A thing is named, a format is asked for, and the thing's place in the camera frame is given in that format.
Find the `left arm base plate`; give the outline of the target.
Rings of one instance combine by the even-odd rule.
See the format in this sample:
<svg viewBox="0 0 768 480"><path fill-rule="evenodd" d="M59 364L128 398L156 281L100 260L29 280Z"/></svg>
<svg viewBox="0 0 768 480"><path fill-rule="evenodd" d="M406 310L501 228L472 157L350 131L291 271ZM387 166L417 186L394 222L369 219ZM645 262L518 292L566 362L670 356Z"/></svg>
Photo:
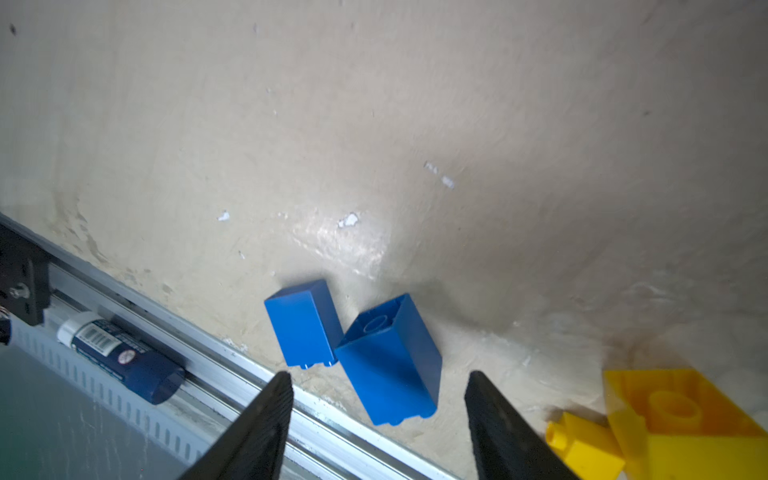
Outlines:
<svg viewBox="0 0 768 480"><path fill-rule="evenodd" d="M49 255L1 227L1 305L30 326L44 323L50 306Z"/></svg>

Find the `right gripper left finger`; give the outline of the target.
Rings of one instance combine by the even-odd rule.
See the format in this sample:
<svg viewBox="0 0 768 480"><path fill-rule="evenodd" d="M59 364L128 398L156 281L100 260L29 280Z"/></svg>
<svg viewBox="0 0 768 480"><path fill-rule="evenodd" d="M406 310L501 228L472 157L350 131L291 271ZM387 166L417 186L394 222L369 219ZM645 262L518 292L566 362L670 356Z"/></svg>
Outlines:
<svg viewBox="0 0 768 480"><path fill-rule="evenodd" d="M184 479L277 479L281 472L294 394L281 371L261 390Z"/></svg>

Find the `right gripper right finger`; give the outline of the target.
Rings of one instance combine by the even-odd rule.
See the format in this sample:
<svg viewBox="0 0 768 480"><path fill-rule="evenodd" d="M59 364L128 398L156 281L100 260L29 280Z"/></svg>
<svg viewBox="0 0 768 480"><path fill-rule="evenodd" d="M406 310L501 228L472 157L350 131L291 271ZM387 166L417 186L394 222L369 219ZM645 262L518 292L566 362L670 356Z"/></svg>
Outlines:
<svg viewBox="0 0 768 480"><path fill-rule="evenodd" d="M480 479L577 479L483 372L470 373L464 400Z"/></svg>

